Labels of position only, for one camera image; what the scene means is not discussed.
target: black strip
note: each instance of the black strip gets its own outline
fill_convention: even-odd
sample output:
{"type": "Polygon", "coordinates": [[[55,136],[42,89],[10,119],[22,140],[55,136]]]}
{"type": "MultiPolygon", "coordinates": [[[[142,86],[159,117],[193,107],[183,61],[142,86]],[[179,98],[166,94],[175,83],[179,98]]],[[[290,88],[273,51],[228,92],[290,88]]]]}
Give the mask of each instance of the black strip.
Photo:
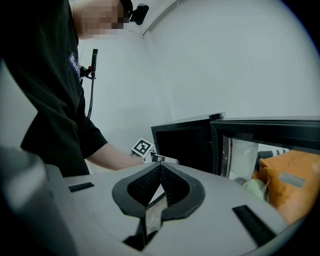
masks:
{"type": "Polygon", "coordinates": [[[78,185],[72,185],[72,186],[68,186],[68,188],[70,189],[71,193],[73,192],[77,192],[80,190],[85,190],[88,188],[92,188],[95,185],[93,185],[91,182],[86,182],[86,183],[82,183],[82,184],[78,184],[78,185]]]}
{"type": "Polygon", "coordinates": [[[220,176],[223,159],[223,136],[212,124],[210,126],[212,137],[212,173],[220,176]]]}
{"type": "Polygon", "coordinates": [[[276,237],[247,205],[238,206],[232,210],[259,247],[276,237]]]}
{"type": "Polygon", "coordinates": [[[165,160],[166,160],[166,158],[164,156],[153,155],[151,162],[164,162],[165,160]]]}
{"type": "Polygon", "coordinates": [[[151,203],[149,203],[148,206],[146,207],[146,209],[149,210],[152,206],[154,206],[156,203],[158,203],[165,196],[166,196],[166,193],[163,192],[159,197],[157,197],[155,200],[153,200],[151,203]]]}
{"type": "Polygon", "coordinates": [[[217,120],[210,125],[229,138],[320,154],[319,120],[217,120]]]}
{"type": "Polygon", "coordinates": [[[222,177],[227,177],[228,178],[228,173],[231,169],[231,162],[232,162],[232,138],[229,139],[226,136],[222,135],[222,152],[221,152],[221,168],[220,168],[220,175],[222,177]]]}

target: white surface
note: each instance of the white surface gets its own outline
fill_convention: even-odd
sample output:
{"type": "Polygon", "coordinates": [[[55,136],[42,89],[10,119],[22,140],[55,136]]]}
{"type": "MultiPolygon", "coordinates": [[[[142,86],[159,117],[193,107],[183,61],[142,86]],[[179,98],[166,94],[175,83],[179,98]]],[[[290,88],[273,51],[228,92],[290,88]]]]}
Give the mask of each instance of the white surface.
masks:
{"type": "Polygon", "coordinates": [[[164,188],[160,184],[156,192],[154,193],[152,199],[150,200],[149,204],[151,204],[154,200],[156,200],[158,197],[160,197],[164,193],[164,188]]]}
{"type": "Polygon", "coordinates": [[[0,145],[20,148],[38,111],[0,61],[0,145]]]}
{"type": "Polygon", "coordinates": [[[171,121],[177,120],[175,113],[173,111],[173,96],[171,93],[171,88],[174,86],[168,78],[166,69],[163,67],[163,62],[159,55],[159,49],[156,47],[155,42],[150,36],[150,32],[147,31],[144,34],[144,43],[146,44],[148,55],[150,56],[150,65],[156,70],[154,74],[154,79],[158,81],[158,85],[161,87],[159,94],[160,100],[162,102],[162,112],[165,113],[166,119],[171,121]]]}
{"type": "Polygon", "coordinates": [[[183,0],[144,38],[155,44],[174,119],[320,115],[319,56],[280,1],[183,0]]]}

